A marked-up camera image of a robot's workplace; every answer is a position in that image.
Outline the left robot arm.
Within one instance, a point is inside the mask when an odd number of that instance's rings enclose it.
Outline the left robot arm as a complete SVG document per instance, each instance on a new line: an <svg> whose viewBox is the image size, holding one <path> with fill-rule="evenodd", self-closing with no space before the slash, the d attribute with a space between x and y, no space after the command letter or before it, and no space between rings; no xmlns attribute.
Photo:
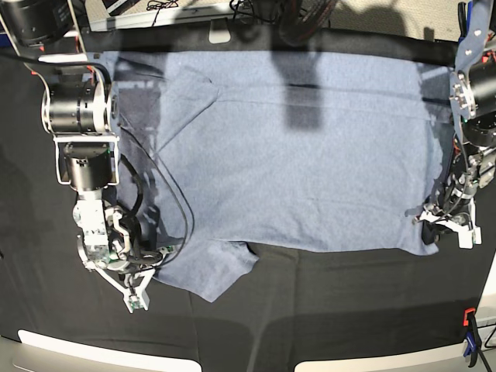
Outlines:
<svg viewBox="0 0 496 372"><path fill-rule="evenodd" d="M475 194L495 177L495 3L459 3L460 38L449 78L453 152L445 181L425 200L416 222L422 242L456 233L458 245L481 244Z"/></svg>

